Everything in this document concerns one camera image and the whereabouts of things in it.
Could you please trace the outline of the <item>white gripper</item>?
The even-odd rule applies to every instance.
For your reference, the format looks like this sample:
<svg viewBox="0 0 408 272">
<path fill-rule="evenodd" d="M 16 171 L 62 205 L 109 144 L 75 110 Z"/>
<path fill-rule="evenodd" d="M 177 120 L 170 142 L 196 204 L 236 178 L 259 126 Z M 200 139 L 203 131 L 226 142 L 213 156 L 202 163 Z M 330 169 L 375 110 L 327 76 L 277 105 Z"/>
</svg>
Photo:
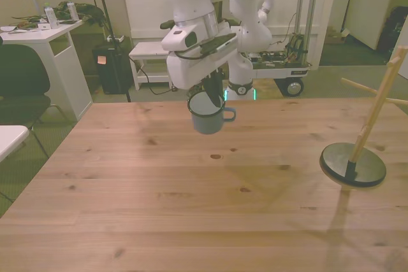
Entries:
<svg viewBox="0 0 408 272">
<path fill-rule="evenodd" d="M 170 52 L 166 64 L 172 83 L 179 89 L 189 89 L 204 79 L 204 89 L 211 102 L 221 107 L 225 100 L 226 75 L 219 67 L 236 54 L 237 45 L 237 35 L 226 34 L 202 41 L 184 51 Z"/>
</svg>

